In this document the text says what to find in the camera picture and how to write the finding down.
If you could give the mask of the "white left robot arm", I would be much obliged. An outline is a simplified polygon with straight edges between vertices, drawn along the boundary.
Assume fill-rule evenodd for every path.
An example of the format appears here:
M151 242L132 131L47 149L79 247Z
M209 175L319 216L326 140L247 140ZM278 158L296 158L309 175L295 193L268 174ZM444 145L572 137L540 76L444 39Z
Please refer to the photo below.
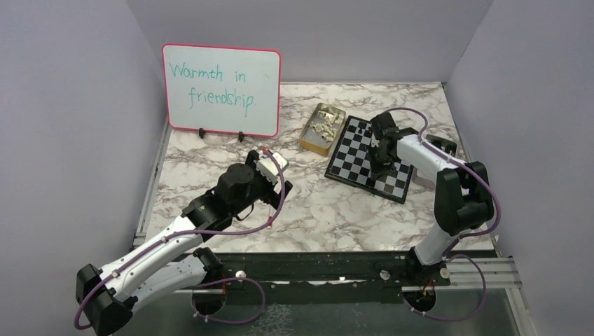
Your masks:
M76 275L75 328L112 335L156 298L189 286L222 284L222 264L202 243L228 235L233 220L257 201L279 213L292 188L284 177L287 166L277 153L232 164L214 188L140 247L101 267L82 267Z

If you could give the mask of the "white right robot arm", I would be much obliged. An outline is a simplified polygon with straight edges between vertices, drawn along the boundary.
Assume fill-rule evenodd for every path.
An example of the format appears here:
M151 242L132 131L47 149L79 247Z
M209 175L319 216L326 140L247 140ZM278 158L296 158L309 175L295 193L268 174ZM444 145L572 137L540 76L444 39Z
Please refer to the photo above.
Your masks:
M388 175L397 160L416 168L434 187L435 224L405 258L403 275L420 285L437 273L456 241L492 219L488 174L478 162L467 163L412 128L396 126L390 110L371 119L368 148L374 179Z

